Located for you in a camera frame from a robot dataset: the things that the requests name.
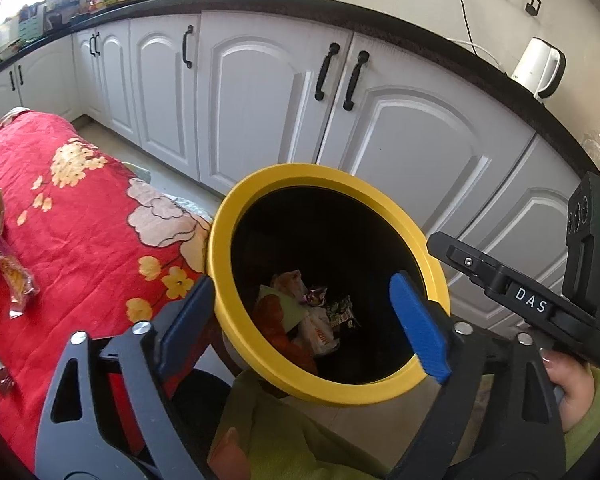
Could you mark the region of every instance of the trash bin rim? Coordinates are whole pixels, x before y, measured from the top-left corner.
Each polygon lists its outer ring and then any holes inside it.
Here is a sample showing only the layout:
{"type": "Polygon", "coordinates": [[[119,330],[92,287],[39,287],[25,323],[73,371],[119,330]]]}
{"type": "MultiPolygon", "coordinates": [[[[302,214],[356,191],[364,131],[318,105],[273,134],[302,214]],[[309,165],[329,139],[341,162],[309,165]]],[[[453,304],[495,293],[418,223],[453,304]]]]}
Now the trash bin rim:
{"type": "Polygon", "coordinates": [[[384,218],[413,253],[427,297],[437,301],[449,314],[449,294],[442,267],[427,253],[426,238],[407,213],[382,192],[355,176],[316,164],[293,163],[269,166],[251,174],[239,182],[221,203],[212,224],[207,252],[207,272],[216,284],[216,317],[245,361],[261,377],[290,395],[334,406],[374,404],[393,399],[417,386],[426,376],[415,356],[392,375],[374,383],[328,381],[282,357],[260,334],[242,305],[231,268],[235,228],[257,200],[273,191],[298,186],[344,193],[384,218]]]}

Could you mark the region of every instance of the wall hook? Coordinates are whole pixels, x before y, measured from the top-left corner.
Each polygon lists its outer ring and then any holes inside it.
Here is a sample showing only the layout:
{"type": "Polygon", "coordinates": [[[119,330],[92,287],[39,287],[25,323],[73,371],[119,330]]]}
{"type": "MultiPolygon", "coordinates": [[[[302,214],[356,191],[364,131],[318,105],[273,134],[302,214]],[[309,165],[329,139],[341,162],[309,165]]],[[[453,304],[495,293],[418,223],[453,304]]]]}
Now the wall hook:
{"type": "Polygon", "coordinates": [[[541,5],[542,5],[542,2],[540,0],[531,0],[530,3],[526,4],[525,10],[526,10],[526,12],[529,13],[529,15],[537,16],[541,5]]]}

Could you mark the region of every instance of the hand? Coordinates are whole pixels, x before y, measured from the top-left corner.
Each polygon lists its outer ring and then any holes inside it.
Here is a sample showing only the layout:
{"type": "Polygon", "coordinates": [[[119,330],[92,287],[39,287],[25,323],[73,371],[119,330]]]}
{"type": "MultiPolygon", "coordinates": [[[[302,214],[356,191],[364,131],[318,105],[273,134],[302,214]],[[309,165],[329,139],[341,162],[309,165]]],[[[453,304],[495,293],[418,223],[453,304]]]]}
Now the hand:
{"type": "Polygon", "coordinates": [[[562,430],[566,433],[579,423],[593,403],[596,387],[589,366],[582,366],[573,357],[541,349],[542,361],[552,383],[564,390],[558,405],[562,430]]]}
{"type": "Polygon", "coordinates": [[[249,460],[238,446],[238,431],[229,428],[209,457],[209,467],[218,480],[250,480],[249,460]]]}

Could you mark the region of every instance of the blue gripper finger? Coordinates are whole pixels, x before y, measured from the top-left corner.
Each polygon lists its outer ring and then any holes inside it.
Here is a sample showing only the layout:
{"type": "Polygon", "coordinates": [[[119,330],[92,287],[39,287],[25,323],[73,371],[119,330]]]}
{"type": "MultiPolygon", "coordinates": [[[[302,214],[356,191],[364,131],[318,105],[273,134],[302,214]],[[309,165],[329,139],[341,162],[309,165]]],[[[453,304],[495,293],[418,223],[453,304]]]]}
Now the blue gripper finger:
{"type": "Polygon", "coordinates": [[[445,383],[451,375],[451,368],[446,362],[446,338],[433,321],[420,295],[399,272],[389,282],[389,298],[425,373],[439,384],[445,383]]]}

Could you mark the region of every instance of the green sleeve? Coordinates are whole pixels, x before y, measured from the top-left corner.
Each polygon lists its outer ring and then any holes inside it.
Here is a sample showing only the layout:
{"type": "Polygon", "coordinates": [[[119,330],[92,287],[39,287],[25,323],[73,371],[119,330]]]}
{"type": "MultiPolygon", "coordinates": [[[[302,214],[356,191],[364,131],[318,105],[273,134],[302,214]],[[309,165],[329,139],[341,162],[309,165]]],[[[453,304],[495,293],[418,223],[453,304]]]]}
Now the green sleeve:
{"type": "Polygon", "coordinates": [[[583,455],[600,432],[600,370],[591,369],[596,384],[596,394],[587,415],[564,435],[567,469],[583,455]]]}

